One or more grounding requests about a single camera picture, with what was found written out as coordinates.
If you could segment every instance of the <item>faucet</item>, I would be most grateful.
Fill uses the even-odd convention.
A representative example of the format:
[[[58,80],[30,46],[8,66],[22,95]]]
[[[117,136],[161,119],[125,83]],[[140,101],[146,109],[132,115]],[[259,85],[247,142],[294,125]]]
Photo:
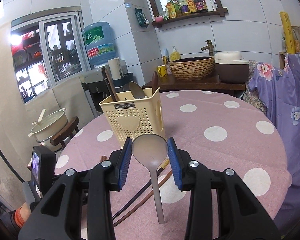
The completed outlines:
[[[212,44],[211,40],[207,40],[206,43],[208,44],[208,46],[201,48],[201,50],[204,51],[204,50],[208,49],[209,55],[213,57],[214,56],[214,54],[213,54],[214,45]]]

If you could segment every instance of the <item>yellow mug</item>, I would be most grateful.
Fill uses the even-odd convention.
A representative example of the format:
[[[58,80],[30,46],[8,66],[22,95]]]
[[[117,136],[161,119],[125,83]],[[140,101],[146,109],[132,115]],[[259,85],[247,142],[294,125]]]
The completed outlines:
[[[158,66],[157,69],[158,69],[159,77],[165,77],[168,75],[166,65]]]

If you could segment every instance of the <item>pink bowl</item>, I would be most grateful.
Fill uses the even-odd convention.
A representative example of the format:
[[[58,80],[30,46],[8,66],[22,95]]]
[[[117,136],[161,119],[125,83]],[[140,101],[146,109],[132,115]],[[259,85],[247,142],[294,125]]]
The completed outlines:
[[[156,16],[156,17],[154,18],[154,20],[155,20],[157,23],[162,22],[162,21],[163,21],[163,16]]]

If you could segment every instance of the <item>blue gripper pad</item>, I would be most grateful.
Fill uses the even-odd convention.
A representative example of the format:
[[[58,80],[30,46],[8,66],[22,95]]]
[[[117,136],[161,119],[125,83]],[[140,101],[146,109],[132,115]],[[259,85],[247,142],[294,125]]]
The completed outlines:
[[[123,157],[123,160],[120,165],[120,177],[119,177],[119,182],[118,182],[120,190],[126,184],[128,169],[129,169],[131,155],[132,155],[131,145],[132,145],[131,138],[127,138],[127,140],[124,143],[124,146],[122,148],[122,150],[124,151],[124,157]]]
[[[173,137],[170,137],[168,139],[168,156],[170,159],[170,165],[171,165],[171,169],[172,169],[174,183],[176,184],[176,186],[178,186],[178,189],[181,190],[181,188],[182,188],[182,170],[181,170],[178,158],[177,158],[176,149],[177,149],[176,143],[174,142]]]

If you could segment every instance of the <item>wooden chair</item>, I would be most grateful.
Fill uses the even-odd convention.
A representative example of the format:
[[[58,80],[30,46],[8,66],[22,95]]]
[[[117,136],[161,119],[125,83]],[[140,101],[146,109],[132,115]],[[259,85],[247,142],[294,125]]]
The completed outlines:
[[[77,116],[73,117],[67,125],[57,134],[51,137],[50,143],[53,146],[57,146],[61,144],[62,149],[66,147],[64,140],[69,136],[71,139],[73,138],[73,131],[79,132],[78,129],[79,118]]]

